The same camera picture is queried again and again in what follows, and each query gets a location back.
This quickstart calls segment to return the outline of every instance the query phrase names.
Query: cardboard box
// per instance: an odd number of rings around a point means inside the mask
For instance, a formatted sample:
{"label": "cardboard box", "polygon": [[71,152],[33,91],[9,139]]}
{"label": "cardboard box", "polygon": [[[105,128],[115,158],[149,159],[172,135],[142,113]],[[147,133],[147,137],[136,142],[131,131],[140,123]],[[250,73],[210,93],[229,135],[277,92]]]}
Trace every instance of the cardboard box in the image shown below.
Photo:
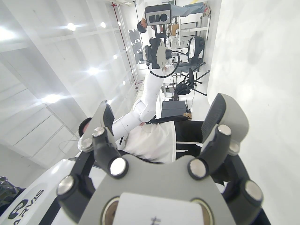
{"label": "cardboard box", "polygon": [[191,113],[184,113],[183,116],[186,116],[186,117],[188,117],[190,119],[192,118],[192,114]]}
{"label": "cardboard box", "polygon": [[179,25],[178,24],[168,25],[168,28],[169,28],[171,35],[176,36],[176,29],[179,29]]}

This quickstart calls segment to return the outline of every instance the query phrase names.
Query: black pants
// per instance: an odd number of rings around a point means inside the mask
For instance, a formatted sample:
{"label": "black pants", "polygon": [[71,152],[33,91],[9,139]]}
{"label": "black pants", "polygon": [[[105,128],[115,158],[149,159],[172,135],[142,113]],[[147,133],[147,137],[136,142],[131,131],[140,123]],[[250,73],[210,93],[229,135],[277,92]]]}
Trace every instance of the black pants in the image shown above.
{"label": "black pants", "polygon": [[[202,142],[202,127],[203,121],[174,121],[176,141],[177,142]],[[195,144],[177,143],[176,149],[187,150],[185,152],[176,152],[176,160],[184,155],[199,156],[201,147]]]}
{"label": "black pants", "polygon": [[[193,121],[193,120],[185,120],[185,121],[174,121],[175,125],[175,133],[176,133],[176,141],[177,142],[194,142],[201,143],[202,142],[202,127],[203,121]],[[185,152],[176,152],[176,160],[184,155],[192,155],[194,157],[198,157],[201,151],[201,147],[195,144],[183,144],[177,143],[176,149],[184,149],[187,150]],[[217,169],[211,177],[213,178],[215,183],[219,183],[224,185],[224,181],[230,181],[228,173],[222,164],[219,169]]]}

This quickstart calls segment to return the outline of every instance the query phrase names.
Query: white t-shirt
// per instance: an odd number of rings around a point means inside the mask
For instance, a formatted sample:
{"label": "white t-shirt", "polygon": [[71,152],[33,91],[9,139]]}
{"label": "white t-shirt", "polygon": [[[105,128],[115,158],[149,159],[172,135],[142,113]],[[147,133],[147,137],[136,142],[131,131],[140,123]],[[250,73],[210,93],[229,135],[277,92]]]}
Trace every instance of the white t-shirt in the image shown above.
{"label": "white t-shirt", "polygon": [[135,127],[123,151],[151,162],[171,163],[176,158],[174,121]]}

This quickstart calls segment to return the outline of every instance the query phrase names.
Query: red pipe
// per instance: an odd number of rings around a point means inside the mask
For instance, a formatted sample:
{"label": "red pipe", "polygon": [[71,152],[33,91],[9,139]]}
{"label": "red pipe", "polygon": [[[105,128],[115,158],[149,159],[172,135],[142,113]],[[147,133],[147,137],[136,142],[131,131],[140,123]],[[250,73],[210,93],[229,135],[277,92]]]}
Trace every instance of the red pipe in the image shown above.
{"label": "red pipe", "polygon": [[[119,26],[119,20],[118,20],[118,16],[117,16],[117,12],[116,12],[115,6],[116,6],[116,4],[114,4],[114,3],[112,2],[112,7],[113,7],[113,10],[115,11],[115,15],[116,15],[117,22],[118,22],[118,26]],[[125,41],[124,41],[123,34],[122,34],[122,31],[121,31],[121,27],[120,27],[120,26],[119,26],[119,30],[120,30],[120,33],[121,33],[121,37],[122,37],[122,41],[123,41],[124,47],[126,48]],[[130,61],[129,61],[129,56],[128,56],[128,54],[127,54],[127,51],[126,51],[126,55],[127,55],[127,59],[128,59],[128,63],[129,63],[130,69],[131,69],[131,71],[132,71],[132,67],[131,67],[131,64],[130,64]]]}

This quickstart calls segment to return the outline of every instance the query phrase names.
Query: black cap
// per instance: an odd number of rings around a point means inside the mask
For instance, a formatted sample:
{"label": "black cap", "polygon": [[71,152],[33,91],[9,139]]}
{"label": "black cap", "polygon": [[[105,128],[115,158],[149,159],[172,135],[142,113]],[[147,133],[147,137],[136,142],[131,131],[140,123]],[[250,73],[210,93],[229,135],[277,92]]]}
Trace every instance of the black cap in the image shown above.
{"label": "black cap", "polygon": [[139,21],[137,24],[137,30],[141,33],[145,33],[147,32],[147,30],[145,28],[143,28],[143,26],[141,25],[141,22]]}

